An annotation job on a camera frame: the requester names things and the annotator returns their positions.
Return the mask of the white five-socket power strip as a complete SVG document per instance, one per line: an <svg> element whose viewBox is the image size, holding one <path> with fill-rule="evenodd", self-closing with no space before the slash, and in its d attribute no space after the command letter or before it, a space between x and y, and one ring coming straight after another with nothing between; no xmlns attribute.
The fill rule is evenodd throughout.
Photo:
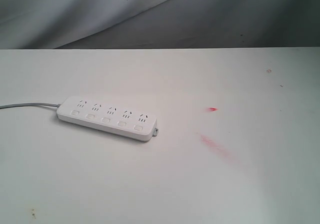
<svg viewBox="0 0 320 224"><path fill-rule="evenodd" d="M142 142L159 131L152 114L87 97L69 97L56 111L59 120Z"/></svg>

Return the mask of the grey backdrop cloth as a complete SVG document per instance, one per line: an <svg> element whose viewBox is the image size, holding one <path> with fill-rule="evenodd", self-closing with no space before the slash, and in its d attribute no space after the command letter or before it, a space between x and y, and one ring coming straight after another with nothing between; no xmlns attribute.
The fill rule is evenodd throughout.
<svg viewBox="0 0 320 224"><path fill-rule="evenodd" d="M2 49L317 47L320 0L0 0Z"/></svg>

